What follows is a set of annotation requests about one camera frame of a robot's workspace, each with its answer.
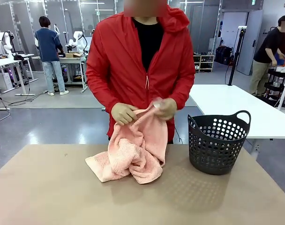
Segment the person's left hand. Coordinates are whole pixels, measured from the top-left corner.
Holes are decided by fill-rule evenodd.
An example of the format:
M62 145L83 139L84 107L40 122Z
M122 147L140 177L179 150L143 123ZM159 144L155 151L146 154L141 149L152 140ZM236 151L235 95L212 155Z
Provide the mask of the person's left hand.
M157 117L165 121L171 120L177 112L176 101L172 98L157 99L153 105L157 109Z

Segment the person's right hand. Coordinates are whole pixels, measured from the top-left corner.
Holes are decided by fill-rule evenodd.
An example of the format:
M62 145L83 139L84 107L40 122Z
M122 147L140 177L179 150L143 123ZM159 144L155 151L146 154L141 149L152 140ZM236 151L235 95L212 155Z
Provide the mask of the person's right hand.
M135 106L116 103L111 110L111 115L116 123L121 126L124 126L134 120L137 120L136 114L134 111L138 110Z

